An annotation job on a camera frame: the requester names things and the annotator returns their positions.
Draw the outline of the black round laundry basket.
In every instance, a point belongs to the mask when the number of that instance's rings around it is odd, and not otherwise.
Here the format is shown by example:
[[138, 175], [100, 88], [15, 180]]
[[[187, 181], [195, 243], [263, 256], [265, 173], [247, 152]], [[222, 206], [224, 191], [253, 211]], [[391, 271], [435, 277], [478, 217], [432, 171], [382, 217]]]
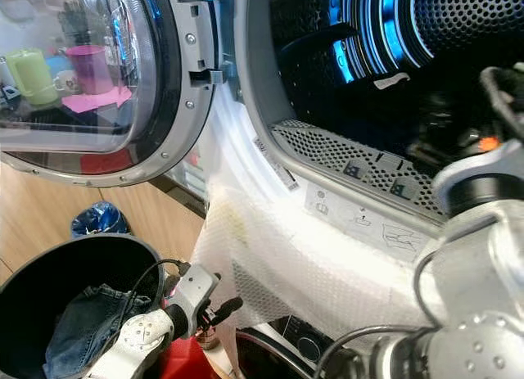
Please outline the black round laundry basket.
[[[88, 234], [57, 245], [15, 271], [0, 290], [0, 371], [15, 379], [45, 379], [45, 349], [57, 319], [87, 287], [105, 284], [157, 297], [161, 256], [130, 234]], [[152, 273], [142, 281], [147, 268]]]

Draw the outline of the round glass machine door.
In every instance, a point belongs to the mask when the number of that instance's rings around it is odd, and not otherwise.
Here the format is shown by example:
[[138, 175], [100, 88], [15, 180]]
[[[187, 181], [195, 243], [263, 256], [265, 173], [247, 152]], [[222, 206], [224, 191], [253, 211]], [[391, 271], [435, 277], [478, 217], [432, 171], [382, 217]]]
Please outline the round glass machine door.
[[[26, 174], [75, 186], [130, 186], [172, 169], [195, 146], [217, 84], [217, 0], [0, 0], [0, 154]], [[4, 56], [43, 51], [50, 75], [73, 70], [66, 49], [106, 49], [123, 105], [74, 113], [30, 105]], [[79, 93], [86, 94], [79, 88]]]

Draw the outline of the blue rubbish bag bin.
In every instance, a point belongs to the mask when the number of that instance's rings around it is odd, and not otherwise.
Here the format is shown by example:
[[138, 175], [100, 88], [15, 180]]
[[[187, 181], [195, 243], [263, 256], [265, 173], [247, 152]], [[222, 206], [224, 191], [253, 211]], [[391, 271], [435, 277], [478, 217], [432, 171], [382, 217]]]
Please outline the blue rubbish bag bin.
[[123, 211], [108, 201], [98, 201], [72, 219], [70, 234], [76, 238], [98, 233], [131, 234], [131, 227]]

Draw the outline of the machine with black round door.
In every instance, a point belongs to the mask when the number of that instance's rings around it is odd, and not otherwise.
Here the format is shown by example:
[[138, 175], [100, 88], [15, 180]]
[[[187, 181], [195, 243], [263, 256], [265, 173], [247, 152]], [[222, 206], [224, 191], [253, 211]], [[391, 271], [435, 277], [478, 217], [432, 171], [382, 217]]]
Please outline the machine with black round door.
[[333, 339], [296, 316], [236, 331], [244, 379], [310, 379]]

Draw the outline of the pink plastic jug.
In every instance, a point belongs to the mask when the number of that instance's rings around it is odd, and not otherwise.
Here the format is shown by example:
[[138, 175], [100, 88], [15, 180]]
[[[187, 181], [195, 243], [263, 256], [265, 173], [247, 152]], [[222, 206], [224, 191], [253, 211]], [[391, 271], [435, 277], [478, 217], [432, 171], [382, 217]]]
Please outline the pink plastic jug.
[[98, 45], [69, 47], [65, 55], [74, 66], [76, 79], [83, 93], [100, 95], [111, 91], [115, 81], [110, 75], [106, 49]]

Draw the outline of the green plastic jug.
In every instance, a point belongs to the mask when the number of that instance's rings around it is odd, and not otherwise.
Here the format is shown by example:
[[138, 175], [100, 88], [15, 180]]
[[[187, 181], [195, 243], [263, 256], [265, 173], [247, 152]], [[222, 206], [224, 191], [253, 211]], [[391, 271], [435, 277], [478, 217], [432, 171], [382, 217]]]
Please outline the green plastic jug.
[[16, 88], [30, 105], [44, 106], [57, 101], [59, 94], [41, 49], [22, 48], [4, 58]]

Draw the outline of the white fabric label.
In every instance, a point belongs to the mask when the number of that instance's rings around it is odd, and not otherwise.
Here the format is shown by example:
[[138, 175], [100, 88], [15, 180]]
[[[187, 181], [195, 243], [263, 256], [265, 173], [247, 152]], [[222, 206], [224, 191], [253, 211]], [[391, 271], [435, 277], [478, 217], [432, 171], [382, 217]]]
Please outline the white fabric label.
[[378, 88], [378, 90], [385, 90], [385, 88], [390, 88], [392, 86], [396, 86], [400, 81], [410, 80], [411, 76], [408, 75], [408, 73], [405, 72], [398, 72], [393, 75], [389, 75], [386, 77], [379, 77], [379, 79], [375, 79], [372, 81], [375, 88]]

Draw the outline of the white mug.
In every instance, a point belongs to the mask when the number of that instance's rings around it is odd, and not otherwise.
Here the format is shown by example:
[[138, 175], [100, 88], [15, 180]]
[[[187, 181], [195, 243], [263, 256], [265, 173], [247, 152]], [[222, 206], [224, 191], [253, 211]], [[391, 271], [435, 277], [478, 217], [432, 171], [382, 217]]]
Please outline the white mug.
[[79, 81], [75, 70], [57, 72], [55, 77], [53, 77], [52, 84], [63, 96], [79, 93]]

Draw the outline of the white barcode sticker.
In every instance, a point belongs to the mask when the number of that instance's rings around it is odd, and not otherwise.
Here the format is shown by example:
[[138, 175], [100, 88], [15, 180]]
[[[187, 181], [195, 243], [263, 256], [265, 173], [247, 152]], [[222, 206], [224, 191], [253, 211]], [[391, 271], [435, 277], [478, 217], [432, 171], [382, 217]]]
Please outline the white barcode sticker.
[[267, 163], [269, 163], [270, 169], [272, 169], [273, 172], [278, 176], [278, 180], [282, 182], [288, 191], [295, 191], [299, 187], [299, 184], [295, 180], [295, 177], [292, 176], [291, 172], [285, 169], [285, 167], [281, 165], [281, 163], [278, 162], [276, 158], [273, 157], [272, 152], [268, 147], [265, 146], [264, 143], [262, 143], [261, 140], [255, 138], [254, 144], [255, 147], [258, 147], [262, 157], [266, 159]]

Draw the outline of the white front-load laundry machine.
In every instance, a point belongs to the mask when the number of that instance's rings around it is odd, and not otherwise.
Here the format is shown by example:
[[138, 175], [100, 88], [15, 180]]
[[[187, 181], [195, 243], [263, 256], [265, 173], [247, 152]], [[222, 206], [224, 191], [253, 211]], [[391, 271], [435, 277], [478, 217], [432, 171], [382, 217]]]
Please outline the white front-load laundry machine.
[[[304, 198], [317, 186], [421, 232], [442, 224], [405, 217], [326, 180], [273, 139], [276, 122], [299, 120], [409, 160], [424, 93], [475, 69], [524, 64], [524, 0], [232, 0], [228, 82], [206, 127], [207, 199], [228, 186], [267, 201]], [[411, 76], [378, 90], [372, 83]], [[255, 147], [258, 138], [298, 182], [288, 191]], [[442, 169], [416, 169], [433, 180]], [[327, 363], [331, 379], [368, 379], [373, 339], [349, 343]]]

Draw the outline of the pink cloth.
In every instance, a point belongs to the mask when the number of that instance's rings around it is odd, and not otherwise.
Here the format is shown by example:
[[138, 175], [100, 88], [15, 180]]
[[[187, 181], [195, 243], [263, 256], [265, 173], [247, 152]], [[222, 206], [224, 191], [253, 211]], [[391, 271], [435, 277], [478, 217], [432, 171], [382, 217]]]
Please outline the pink cloth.
[[133, 95], [130, 88], [123, 86], [114, 87], [110, 91], [101, 94], [79, 94], [62, 98], [62, 105], [68, 107], [71, 112], [85, 113], [108, 105], [123, 105]]

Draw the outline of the red plastic container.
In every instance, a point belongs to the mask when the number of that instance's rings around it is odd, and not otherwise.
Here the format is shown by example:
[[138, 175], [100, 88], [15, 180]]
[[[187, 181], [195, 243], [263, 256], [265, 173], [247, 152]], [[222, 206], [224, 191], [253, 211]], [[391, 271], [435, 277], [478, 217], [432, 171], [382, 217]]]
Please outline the red plastic container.
[[194, 336], [172, 341], [157, 365], [158, 379], [221, 379]]

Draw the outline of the blue denim jeans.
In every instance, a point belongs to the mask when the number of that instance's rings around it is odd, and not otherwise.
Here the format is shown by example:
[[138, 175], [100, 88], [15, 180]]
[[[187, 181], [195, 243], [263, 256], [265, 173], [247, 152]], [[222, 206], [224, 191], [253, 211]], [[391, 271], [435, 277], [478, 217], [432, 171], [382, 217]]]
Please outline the blue denim jeans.
[[105, 284], [87, 287], [79, 293], [57, 319], [55, 331], [45, 350], [43, 372], [46, 379], [78, 379], [102, 353], [109, 338], [119, 333], [120, 318], [142, 314], [152, 307], [147, 296], [132, 297]]

